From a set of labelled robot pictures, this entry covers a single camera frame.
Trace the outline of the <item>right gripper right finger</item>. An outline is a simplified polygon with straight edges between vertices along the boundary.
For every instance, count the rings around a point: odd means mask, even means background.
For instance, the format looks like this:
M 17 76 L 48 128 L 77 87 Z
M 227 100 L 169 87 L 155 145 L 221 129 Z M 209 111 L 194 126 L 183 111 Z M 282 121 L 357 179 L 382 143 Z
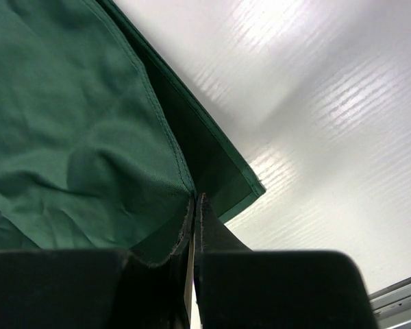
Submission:
M 204 328 L 376 328 L 360 271 L 330 250 L 253 251 L 199 196 L 194 282 Z

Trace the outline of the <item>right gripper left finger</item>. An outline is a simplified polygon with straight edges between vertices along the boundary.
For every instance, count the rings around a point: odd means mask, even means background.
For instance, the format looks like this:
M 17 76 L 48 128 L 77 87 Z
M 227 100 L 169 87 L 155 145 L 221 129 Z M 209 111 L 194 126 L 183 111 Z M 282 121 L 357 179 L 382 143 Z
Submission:
M 131 249 L 0 251 L 0 328 L 188 328 L 194 217 Z

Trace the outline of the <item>dark green cloth napkin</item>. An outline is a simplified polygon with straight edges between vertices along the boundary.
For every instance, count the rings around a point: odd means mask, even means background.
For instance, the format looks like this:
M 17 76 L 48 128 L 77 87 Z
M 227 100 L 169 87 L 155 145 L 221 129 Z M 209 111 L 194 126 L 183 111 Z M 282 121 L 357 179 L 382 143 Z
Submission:
M 264 187 L 113 1 L 0 1 L 0 250 L 159 262 L 201 193 L 228 221 Z

